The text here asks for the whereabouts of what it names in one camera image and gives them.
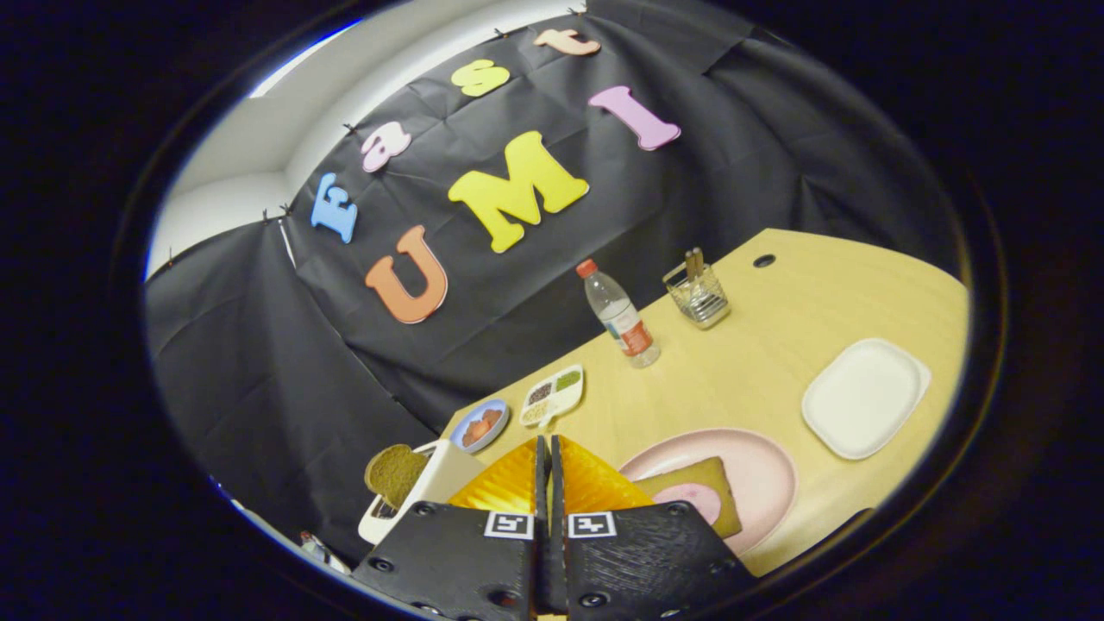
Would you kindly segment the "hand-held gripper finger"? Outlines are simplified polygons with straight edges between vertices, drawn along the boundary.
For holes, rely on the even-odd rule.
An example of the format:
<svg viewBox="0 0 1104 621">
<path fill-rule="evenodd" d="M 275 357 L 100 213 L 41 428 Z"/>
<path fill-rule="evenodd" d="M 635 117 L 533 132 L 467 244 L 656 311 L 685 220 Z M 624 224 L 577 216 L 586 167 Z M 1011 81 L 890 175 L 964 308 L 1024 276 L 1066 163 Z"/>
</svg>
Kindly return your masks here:
<svg viewBox="0 0 1104 621">
<path fill-rule="evenodd" d="M 418 499 L 352 573 L 415 618 L 537 620 L 548 534 L 548 449 L 528 441 L 519 467 L 488 472 L 520 485 L 520 511 Z"/>
<path fill-rule="evenodd" d="M 549 609 L 569 620 L 690 620 L 756 578 L 718 537 L 697 483 L 631 499 L 576 442 L 549 441 Z"/>
</svg>

